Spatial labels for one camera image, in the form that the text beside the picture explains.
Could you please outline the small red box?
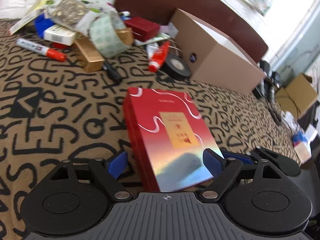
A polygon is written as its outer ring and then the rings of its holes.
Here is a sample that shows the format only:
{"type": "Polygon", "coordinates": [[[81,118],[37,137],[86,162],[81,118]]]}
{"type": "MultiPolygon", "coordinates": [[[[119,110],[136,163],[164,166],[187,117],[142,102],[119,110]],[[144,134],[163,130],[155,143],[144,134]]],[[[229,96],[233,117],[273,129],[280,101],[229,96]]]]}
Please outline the small red box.
{"type": "Polygon", "coordinates": [[[141,17],[133,17],[125,20],[124,23],[128,28],[131,28],[134,38],[142,42],[157,36],[160,30],[159,24],[141,17]]]}

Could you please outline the brown cardboard carton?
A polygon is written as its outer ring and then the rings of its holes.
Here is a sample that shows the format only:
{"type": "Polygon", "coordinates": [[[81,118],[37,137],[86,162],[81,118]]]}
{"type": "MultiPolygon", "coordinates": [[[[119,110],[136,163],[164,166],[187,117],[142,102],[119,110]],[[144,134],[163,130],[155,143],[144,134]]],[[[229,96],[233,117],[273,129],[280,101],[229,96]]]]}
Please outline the brown cardboard carton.
{"type": "Polygon", "coordinates": [[[312,86],[312,77],[303,73],[297,75],[285,88],[279,89],[275,100],[283,112],[290,112],[299,120],[314,105],[318,94],[312,86]]]}

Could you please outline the green patterned tape roll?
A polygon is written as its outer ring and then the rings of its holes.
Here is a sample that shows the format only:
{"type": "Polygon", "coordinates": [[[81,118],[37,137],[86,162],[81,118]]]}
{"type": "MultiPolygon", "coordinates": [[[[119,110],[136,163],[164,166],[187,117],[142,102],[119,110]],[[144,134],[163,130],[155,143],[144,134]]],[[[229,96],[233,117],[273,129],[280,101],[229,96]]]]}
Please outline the green patterned tape roll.
{"type": "Polygon", "coordinates": [[[114,57],[131,46],[122,42],[116,29],[126,26],[117,12],[108,12],[93,21],[89,28],[89,38],[103,57],[114,57]]]}

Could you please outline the gold rectangular box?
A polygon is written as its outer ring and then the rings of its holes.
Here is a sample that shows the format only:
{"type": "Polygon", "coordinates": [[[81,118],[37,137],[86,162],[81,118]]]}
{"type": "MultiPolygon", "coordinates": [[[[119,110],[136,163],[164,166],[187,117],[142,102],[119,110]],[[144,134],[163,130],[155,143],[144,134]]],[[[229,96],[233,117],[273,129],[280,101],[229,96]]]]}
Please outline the gold rectangular box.
{"type": "Polygon", "coordinates": [[[105,59],[88,38],[79,38],[74,41],[79,65],[87,73],[100,71],[105,59]]]}

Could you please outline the white medicine box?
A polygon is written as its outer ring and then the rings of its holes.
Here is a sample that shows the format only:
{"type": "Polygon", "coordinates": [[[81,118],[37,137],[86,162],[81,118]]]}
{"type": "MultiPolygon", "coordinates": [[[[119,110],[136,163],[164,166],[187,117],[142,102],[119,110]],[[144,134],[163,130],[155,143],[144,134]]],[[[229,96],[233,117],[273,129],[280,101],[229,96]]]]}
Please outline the white medicine box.
{"type": "Polygon", "coordinates": [[[44,40],[56,42],[66,46],[71,46],[74,43],[76,37],[76,32],[71,31],[58,24],[51,26],[50,28],[46,29],[43,33],[44,40]]]}

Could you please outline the speckled fabric pouch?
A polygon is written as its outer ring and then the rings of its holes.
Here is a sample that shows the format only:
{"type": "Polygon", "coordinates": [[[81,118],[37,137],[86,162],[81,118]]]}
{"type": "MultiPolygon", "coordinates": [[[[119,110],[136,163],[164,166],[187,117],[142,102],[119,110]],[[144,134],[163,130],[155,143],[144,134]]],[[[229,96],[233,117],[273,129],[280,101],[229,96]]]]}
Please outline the speckled fabric pouch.
{"type": "Polygon", "coordinates": [[[77,0],[48,0],[43,9],[44,17],[71,30],[89,13],[89,8],[77,0]]]}

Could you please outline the black marker pen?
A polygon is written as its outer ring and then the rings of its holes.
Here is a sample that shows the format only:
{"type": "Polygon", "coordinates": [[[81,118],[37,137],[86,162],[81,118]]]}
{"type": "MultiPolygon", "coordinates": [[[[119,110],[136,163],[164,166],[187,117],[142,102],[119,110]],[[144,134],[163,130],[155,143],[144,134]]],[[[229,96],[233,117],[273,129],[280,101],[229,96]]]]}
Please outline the black marker pen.
{"type": "Polygon", "coordinates": [[[106,72],[109,79],[111,79],[115,84],[120,84],[123,80],[123,77],[119,74],[119,72],[109,64],[108,61],[103,63],[103,70],[106,72]]]}

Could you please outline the black tape roll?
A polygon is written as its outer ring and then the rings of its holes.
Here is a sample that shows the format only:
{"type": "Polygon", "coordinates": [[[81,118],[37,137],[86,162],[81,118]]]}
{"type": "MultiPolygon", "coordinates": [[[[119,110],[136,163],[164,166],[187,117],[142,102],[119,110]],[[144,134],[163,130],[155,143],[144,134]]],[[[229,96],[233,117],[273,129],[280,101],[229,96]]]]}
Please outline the black tape roll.
{"type": "Polygon", "coordinates": [[[187,63],[180,57],[169,53],[163,66],[160,68],[174,80],[183,81],[191,76],[191,70],[187,63]]]}

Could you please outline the red capped marker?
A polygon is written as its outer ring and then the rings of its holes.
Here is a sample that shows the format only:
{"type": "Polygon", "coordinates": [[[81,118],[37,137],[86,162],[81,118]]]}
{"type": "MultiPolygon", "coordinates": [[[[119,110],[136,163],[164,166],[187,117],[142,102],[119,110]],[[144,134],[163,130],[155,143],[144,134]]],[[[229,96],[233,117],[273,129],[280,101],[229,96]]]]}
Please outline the red capped marker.
{"type": "Polygon", "coordinates": [[[37,54],[46,56],[50,59],[54,59],[60,62],[64,62],[66,60],[66,55],[64,53],[61,53],[59,51],[56,51],[52,48],[49,48],[47,46],[43,46],[41,44],[26,40],[24,38],[19,38],[16,41],[16,44],[26,50],[35,52],[37,54]]]}

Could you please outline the white green tube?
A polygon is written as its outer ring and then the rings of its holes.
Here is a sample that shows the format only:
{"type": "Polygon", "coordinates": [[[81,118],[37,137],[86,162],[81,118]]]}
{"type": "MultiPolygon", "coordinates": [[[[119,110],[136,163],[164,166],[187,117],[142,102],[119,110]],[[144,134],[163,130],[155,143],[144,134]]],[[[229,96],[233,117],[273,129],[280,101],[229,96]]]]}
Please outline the white green tube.
{"type": "Polygon", "coordinates": [[[171,36],[166,34],[166,33],[159,33],[157,36],[149,39],[149,40],[146,40],[146,41],[139,41],[139,40],[135,40],[134,41],[134,44],[135,46],[144,46],[146,44],[151,44],[151,43],[156,43],[156,42],[159,42],[159,41],[164,41],[164,40],[169,40],[171,39],[171,36]]]}

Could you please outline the red squeeze tube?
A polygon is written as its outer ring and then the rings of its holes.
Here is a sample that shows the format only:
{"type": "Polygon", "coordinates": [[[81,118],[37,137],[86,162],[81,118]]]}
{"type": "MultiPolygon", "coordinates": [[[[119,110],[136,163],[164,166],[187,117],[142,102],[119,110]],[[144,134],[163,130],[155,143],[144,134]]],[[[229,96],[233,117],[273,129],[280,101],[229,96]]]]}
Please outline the red squeeze tube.
{"type": "Polygon", "coordinates": [[[169,53],[169,45],[170,45],[170,41],[166,41],[154,52],[154,54],[152,55],[149,61],[149,66],[148,66],[149,71],[155,73],[165,63],[167,55],[169,53]]]}

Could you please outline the large pink cardboard box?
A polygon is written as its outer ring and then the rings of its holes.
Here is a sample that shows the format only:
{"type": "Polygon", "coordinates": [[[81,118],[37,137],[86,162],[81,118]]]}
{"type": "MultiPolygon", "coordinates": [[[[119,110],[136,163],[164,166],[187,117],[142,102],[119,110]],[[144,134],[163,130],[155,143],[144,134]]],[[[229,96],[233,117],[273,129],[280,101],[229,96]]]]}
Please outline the large pink cardboard box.
{"type": "Polygon", "coordinates": [[[233,39],[198,17],[176,9],[169,28],[193,80],[249,94],[266,77],[233,39]]]}

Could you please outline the large red gift box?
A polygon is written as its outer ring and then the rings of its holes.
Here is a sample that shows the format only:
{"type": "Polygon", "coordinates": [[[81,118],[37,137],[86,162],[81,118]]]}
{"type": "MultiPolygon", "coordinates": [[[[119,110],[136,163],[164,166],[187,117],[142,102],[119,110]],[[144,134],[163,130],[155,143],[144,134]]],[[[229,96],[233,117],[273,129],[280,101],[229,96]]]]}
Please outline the large red gift box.
{"type": "Polygon", "coordinates": [[[145,191],[173,192],[212,179],[203,151],[221,151],[189,94],[130,87],[123,113],[145,191]]]}

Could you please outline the dark brown headboard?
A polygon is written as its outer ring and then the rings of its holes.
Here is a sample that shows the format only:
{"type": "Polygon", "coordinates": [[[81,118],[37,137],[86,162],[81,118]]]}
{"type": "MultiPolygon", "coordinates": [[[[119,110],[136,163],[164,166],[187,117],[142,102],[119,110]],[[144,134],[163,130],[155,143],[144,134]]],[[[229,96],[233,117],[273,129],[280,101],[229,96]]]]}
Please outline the dark brown headboard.
{"type": "Polygon", "coordinates": [[[167,24],[176,9],[181,9],[228,35],[255,62],[268,50],[253,27],[221,0],[115,0],[115,7],[160,24],[167,24]]]}

